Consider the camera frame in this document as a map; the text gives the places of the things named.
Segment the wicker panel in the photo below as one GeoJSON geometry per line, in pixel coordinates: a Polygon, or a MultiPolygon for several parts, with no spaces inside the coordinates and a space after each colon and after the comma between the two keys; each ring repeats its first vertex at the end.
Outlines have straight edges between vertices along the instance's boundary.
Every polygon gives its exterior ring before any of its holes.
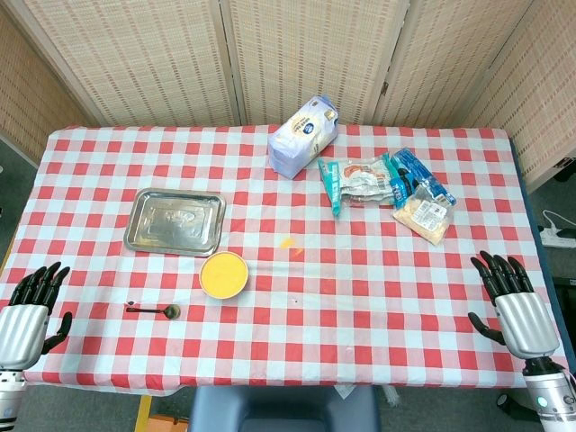
{"type": "Polygon", "coordinates": [[[210,0],[25,3],[110,124],[235,123],[210,0]]]}
{"type": "Polygon", "coordinates": [[[0,130],[40,162],[48,135],[87,118],[1,8],[0,59],[0,130]]]}
{"type": "Polygon", "coordinates": [[[381,109],[375,122],[445,127],[529,3],[530,0],[412,2],[406,27],[413,30],[402,35],[405,41],[400,41],[394,54],[388,92],[383,103],[379,103],[381,109]]]}
{"type": "Polygon", "coordinates": [[[534,189],[576,151],[576,3],[534,2],[464,120],[506,130],[534,189]]]}
{"type": "Polygon", "coordinates": [[[372,119],[406,7],[229,0],[247,122],[283,122],[318,94],[331,98],[342,122],[372,119]]]}

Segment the red and white checkered tablecloth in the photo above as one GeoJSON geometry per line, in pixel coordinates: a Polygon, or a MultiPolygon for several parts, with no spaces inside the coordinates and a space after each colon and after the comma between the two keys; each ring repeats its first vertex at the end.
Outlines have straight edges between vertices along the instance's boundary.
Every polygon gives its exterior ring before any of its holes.
{"type": "MultiPolygon", "coordinates": [[[[27,379],[130,392],[212,383],[524,386],[522,362],[466,317],[474,311],[498,326],[470,264],[481,249],[519,257],[548,302],[506,133],[339,127],[324,156],[369,158],[406,146],[456,197],[454,225],[434,247],[396,222],[390,207],[344,207],[335,220],[316,164],[294,180],[267,165],[274,129],[50,135],[0,304],[25,275],[61,260],[72,272],[49,334],[65,311],[74,321],[27,379]],[[134,197],[146,187],[224,196],[219,250],[247,260],[244,292],[211,299],[199,286],[203,258],[123,245],[134,197]],[[287,238],[294,244],[282,248],[287,238]],[[174,302],[183,314],[168,321],[126,313],[128,301],[174,302]]],[[[566,364],[562,348],[555,360],[566,364]]]]}

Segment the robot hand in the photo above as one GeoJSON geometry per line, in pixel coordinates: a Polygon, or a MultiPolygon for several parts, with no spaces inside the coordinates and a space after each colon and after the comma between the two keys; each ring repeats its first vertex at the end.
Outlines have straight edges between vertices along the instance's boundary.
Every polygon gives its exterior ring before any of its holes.
{"type": "Polygon", "coordinates": [[[488,328],[470,312],[472,325],[486,338],[505,345],[524,359],[522,374],[535,411],[546,432],[576,430],[576,383],[549,357],[560,346],[542,298],[534,292],[524,267],[512,256],[481,251],[472,263],[496,309],[500,330],[488,328]]]}
{"type": "Polygon", "coordinates": [[[484,287],[494,307],[502,331],[485,326],[473,312],[468,318],[486,338],[506,345],[512,355],[527,360],[550,356],[560,346],[548,312],[537,292],[534,292],[524,267],[512,256],[481,251],[486,265],[473,257],[484,287]]]}
{"type": "Polygon", "coordinates": [[[66,312],[57,334],[44,340],[59,288],[70,271],[64,267],[56,273],[59,267],[56,263],[24,277],[0,311],[0,430],[14,427],[26,385],[23,371],[70,331],[72,314],[66,312]]]}

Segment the power strip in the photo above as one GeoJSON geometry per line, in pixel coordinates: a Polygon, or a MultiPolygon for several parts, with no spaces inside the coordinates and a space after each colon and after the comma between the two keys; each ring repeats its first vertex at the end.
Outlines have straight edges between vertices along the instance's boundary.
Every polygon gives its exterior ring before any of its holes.
{"type": "Polygon", "coordinates": [[[572,249],[576,248],[576,238],[558,237],[551,228],[540,231],[542,244],[548,248],[572,249]]]}

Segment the spoon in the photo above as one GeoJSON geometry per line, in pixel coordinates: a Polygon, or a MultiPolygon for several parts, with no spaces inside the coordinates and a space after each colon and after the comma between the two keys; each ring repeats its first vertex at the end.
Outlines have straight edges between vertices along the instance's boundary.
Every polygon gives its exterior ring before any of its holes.
{"type": "Polygon", "coordinates": [[[169,304],[165,309],[141,309],[128,307],[127,312],[149,312],[149,313],[163,313],[169,320],[175,320],[180,316],[180,306],[177,304],[169,304]]]}

